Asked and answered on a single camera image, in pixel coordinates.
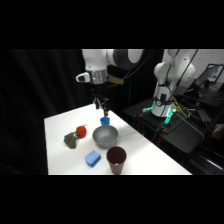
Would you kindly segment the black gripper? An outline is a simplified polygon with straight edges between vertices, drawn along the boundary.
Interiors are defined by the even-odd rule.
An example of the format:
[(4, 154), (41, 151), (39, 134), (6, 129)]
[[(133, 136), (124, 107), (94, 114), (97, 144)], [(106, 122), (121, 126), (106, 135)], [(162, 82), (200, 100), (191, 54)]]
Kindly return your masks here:
[(102, 98), (102, 109), (104, 113), (108, 113), (108, 99), (106, 97), (106, 91), (107, 91), (107, 84), (92, 84), (91, 85), (91, 91), (92, 95), (95, 97), (94, 103), (96, 105), (96, 109), (100, 109), (100, 100), (99, 98)]

